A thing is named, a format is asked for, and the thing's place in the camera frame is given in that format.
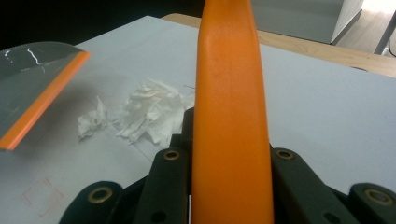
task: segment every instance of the brass insert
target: brass insert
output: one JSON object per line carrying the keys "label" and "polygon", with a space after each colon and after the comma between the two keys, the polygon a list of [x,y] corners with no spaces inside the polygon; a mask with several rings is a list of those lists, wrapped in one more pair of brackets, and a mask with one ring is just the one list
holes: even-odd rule
{"label": "brass insert", "polygon": [[283,160],[289,161],[294,158],[294,154],[286,150],[277,150],[276,155]]}
{"label": "brass insert", "polygon": [[390,196],[380,190],[377,189],[367,189],[364,191],[364,194],[369,198],[371,201],[375,203],[379,203],[385,206],[391,206],[394,204],[394,201]]}
{"label": "brass insert", "polygon": [[105,202],[113,195],[113,190],[109,187],[99,187],[94,189],[88,195],[88,202],[90,203],[102,203]]}
{"label": "brass insert", "polygon": [[163,158],[168,160],[168,161],[174,161],[177,160],[180,157],[180,153],[178,153],[175,150],[168,150],[163,154]]}

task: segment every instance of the orange edge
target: orange edge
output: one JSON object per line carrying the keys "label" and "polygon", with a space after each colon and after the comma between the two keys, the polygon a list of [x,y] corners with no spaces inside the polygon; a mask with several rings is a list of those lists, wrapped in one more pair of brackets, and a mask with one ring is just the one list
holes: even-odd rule
{"label": "orange edge", "polygon": [[70,81],[77,70],[90,57],[86,51],[79,52],[64,70],[37,97],[31,106],[14,123],[8,132],[0,139],[0,148],[13,150],[22,138],[29,132],[35,122],[49,107],[55,97]]}

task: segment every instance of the wooden table edge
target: wooden table edge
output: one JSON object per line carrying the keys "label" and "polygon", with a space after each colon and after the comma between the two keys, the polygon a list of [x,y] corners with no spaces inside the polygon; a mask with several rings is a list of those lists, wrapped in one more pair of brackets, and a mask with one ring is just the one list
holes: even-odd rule
{"label": "wooden table edge", "polygon": [[[163,20],[199,28],[200,18],[182,14],[169,14]],[[373,53],[345,49],[286,35],[258,31],[259,42],[266,46],[318,58],[328,62],[364,69],[372,73],[396,77],[396,59]]]}

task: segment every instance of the dark background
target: dark background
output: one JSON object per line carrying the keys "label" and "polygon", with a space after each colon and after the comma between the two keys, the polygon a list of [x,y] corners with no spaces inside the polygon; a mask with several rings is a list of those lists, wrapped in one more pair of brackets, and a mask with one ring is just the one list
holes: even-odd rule
{"label": "dark background", "polygon": [[38,41],[76,45],[145,16],[201,17],[205,0],[12,0],[0,12],[0,50]]}

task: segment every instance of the orange handle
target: orange handle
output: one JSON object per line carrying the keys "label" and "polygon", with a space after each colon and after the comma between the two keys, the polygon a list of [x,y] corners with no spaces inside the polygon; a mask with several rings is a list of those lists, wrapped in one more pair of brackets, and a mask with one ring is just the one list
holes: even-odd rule
{"label": "orange handle", "polygon": [[262,64],[248,0],[206,0],[198,40],[193,224],[273,223]]}

